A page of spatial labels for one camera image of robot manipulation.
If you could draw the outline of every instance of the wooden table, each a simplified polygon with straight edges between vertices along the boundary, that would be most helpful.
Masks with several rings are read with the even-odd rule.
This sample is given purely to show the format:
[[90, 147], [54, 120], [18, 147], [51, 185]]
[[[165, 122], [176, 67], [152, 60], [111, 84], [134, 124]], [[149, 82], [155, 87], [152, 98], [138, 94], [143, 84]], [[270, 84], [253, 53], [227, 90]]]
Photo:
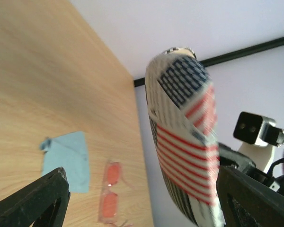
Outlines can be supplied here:
[[91, 178], [63, 226], [103, 226], [110, 157], [135, 185], [114, 186], [119, 222], [153, 226], [133, 78], [67, 0], [0, 0], [0, 200], [41, 176], [45, 137], [73, 131], [85, 132]]

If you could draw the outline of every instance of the wall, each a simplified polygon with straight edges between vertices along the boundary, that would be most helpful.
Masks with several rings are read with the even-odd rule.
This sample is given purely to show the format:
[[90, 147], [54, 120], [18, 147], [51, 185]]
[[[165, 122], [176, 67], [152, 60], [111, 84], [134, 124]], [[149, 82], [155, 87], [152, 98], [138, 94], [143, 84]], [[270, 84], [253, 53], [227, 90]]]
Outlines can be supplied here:
[[71, 0], [134, 78], [164, 49], [204, 60], [284, 35], [284, 0]]

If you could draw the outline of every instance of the pink sunglasses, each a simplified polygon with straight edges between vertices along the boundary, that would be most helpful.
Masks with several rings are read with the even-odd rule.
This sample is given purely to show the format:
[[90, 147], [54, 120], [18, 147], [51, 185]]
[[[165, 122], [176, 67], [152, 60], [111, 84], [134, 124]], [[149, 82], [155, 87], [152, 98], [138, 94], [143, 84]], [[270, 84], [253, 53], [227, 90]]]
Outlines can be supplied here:
[[[103, 186], [100, 197], [98, 221], [104, 224], [110, 224], [114, 227], [118, 227], [115, 224], [117, 222], [118, 195], [110, 191], [110, 188], [113, 185], [116, 185], [119, 179], [122, 179], [122, 181], [124, 181], [128, 186], [133, 188], [123, 178], [121, 163], [109, 160], [105, 167], [105, 172], [103, 177]], [[126, 225], [126, 223], [127, 220], [119, 227], [133, 226], [133, 224]]]

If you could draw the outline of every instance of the microfiber cloth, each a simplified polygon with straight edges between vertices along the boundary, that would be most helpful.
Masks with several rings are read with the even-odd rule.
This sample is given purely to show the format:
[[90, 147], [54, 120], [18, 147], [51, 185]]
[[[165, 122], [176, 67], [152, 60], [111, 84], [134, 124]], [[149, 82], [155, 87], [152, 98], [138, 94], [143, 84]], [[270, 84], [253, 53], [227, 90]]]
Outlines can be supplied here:
[[45, 152], [42, 176], [63, 167], [70, 192], [89, 191], [89, 155], [82, 131], [47, 138], [40, 144], [40, 150]]

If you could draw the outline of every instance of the black trim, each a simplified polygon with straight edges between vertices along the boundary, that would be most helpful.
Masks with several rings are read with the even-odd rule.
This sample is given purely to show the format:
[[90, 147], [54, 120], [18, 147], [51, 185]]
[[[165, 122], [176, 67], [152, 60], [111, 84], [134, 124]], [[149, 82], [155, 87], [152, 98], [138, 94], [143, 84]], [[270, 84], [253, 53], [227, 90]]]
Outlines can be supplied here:
[[[200, 61], [205, 67], [209, 67], [209, 66], [213, 66], [213, 65], [217, 65], [226, 61], [231, 61], [237, 58], [242, 58], [245, 56], [249, 56], [252, 55], [254, 53], [259, 53], [262, 51], [267, 51], [279, 46], [283, 46], [284, 45], [284, 37], [278, 38], [278, 39], [274, 39], [262, 44], [258, 44], [258, 45], [254, 45], [251, 47], [247, 47], [241, 50], [237, 50], [237, 51], [233, 51], [230, 53], [226, 53], [226, 54], [222, 54], [213, 58], [209, 58], [203, 61]], [[145, 78], [140, 78], [140, 79], [135, 79], [134, 80], [134, 87], [139, 87], [142, 85], [145, 85]]]

